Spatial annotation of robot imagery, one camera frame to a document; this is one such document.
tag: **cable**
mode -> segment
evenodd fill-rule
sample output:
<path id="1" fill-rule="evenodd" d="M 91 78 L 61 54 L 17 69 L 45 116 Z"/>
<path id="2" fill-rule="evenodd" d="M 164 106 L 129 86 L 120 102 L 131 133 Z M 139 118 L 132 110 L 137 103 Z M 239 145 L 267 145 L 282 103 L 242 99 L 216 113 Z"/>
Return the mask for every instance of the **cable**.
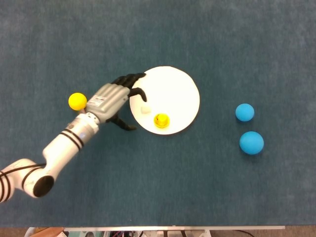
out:
<path id="1" fill-rule="evenodd" d="M 247 232 L 247 231 L 242 231 L 242 230 L 235 230 L 235 231 L 238 231 L 238 232 L 242 232 L 242 233 L 245 233 L 247 235 L 250 235 L 251 237 L 255 237 L 253 234 Z"/>
<path id="2" fill-rule="evenodd" d="M 42 163 L 42 164 L 32 164 L 32 165 L 27 165 L 27 166 L 15 168 L 15 169 L 12 169 L 12 170 L 9 170 L 9 171 L 7 171 L 7 172 L 5 172 L 5 173 L 0 174 L 0 178 L 3 177 L 3 176 L 6 176 L 6 175 L 9 174 L 9 173 L 12 173 L 12 172 L 15 172 L 15 171 L 18 171 L 18 170 L 21 170 L 21 169 L 28 169 L 28 168 L 42 167 L 42 166 L 46 166 L 46 163 Z"/>

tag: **label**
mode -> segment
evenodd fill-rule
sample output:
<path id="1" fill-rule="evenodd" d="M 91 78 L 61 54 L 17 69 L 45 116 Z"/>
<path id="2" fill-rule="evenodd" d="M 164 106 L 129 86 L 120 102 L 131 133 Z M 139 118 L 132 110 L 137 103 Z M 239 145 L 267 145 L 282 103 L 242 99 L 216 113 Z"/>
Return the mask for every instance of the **label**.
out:
<path id="1" fill-rule="evenodd" d="M 93 105 L 96 107 L 99 107 L 104 101 L 106 100 L 106 97 L 94 95 L 89 101 L 88 105 Z"/>

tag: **black stripe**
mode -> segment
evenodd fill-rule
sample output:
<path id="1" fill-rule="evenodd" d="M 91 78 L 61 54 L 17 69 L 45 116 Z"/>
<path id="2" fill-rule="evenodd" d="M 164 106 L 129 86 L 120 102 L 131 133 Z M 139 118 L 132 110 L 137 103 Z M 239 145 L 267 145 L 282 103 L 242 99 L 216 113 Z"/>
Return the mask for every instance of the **black stripe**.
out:
<path id="1" fill-rule="evenodd" d="M 74 139 L 72 139 L 71 136 L 69 136 L 68 134 L 63 133 L 63 132 L 61 132 L 60 134 L 63 134 L 64 136 L 66 136 L 66 137 L 68 137 L 70 140 L 72 140 L 72 142 L 78 147 L 78 150 L 80 150 L 79 144 L 78 144 Z"/>
<path id="2" fill-rule="evenodd" d="M 23 180 L 22 180 L 22 189 L 23 189 L 23 190 L 24 190 L 24 182 L 25 182 L 26 178 L 27 178 L 34 170 L 37 170 L 37 169 L 41 169 L 41 167 L 37 167 L 37 168 L 32 169 L 29 173 L 27 173 L 27 174 L 24 176 L 24 178 L 23 178 Z"/>
<path id="3" fill-rule="evenodd" d="M 6 198 L 4 200 L 4 201 L 7 201 L 10 197 L 10 194 L 11 194 L 11 185 L 10 185 L 10 181 L 9 181 L 8 176 L 5 173 L 3 173 L 2 171 L 1 171 L 1 173 L 4 174 L 6 182 L 8 183 L 8 194 L 6 195 Z"/>
<path id="4" fill-rule="evenodd" d="M 69 129 L 64 129 L 64 131 L 67 131 L 67 132 L 69 132 L 69 133 L 71 133 L 72 135 L 74 135 L 79 141 L 80 141 L 80 143 L 81 143 L 81 146 L 83 147 L 83 141 L 77 136 L 77 134 L 75 134 L 74 132 L 72 132 L 71 130 L 69 130 Z"/>
<path id="5" fill-rule="evenodd" d="M 2 198 L 4 196 L 4 184 L 3 184 L 3 181 L 2 181 L 2 177 L 0 178 L 0 181 L 1 181 L 1 187 L 2 187 L 2 193 L 1 193 L 1 197 L 0 197 L 0 202 L 2 201 Z"/>

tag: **blue ball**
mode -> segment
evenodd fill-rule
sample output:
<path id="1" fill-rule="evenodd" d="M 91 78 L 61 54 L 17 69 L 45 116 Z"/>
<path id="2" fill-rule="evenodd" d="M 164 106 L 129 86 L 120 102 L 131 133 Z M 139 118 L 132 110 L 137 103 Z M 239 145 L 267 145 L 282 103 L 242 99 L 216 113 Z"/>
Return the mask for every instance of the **blue ball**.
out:
<path id="1" fill-rule="evenodd" d="M 240 148 L 249 155 L 255 155 L 263 149 L 264 141 L 257 132 L 246 132 L 239 140 Z"/>
<path id="2" fill-rule="evenodd" d="M 243 122 L 247 122 L 255 115 L 255 110 L 249 104 L 238 105 L 235 111 L 237 119 Z"/>

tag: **table surface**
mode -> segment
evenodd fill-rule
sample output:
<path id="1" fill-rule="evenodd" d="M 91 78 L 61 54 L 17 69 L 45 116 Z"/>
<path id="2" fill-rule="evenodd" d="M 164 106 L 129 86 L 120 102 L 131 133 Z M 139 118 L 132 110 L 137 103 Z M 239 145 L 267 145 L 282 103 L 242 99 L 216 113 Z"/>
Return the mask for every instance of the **table surface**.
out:
<path id="1" fill-rule="evenodd" d="M 113 124 L 62 170 L 51 192 L 0 205 L 0 226 L 316 224 L 314 0 L 0 2 L 0 167 L 43 162 L 43 148 L 118 76 L 170 65 L 200 111 L 185 131 Z M 237 122 L 250 103 L 255 118 Z M 121 112 L 136 124 L 130 108 Z M 247 156 L 254 130 L 263 152 Z"/>

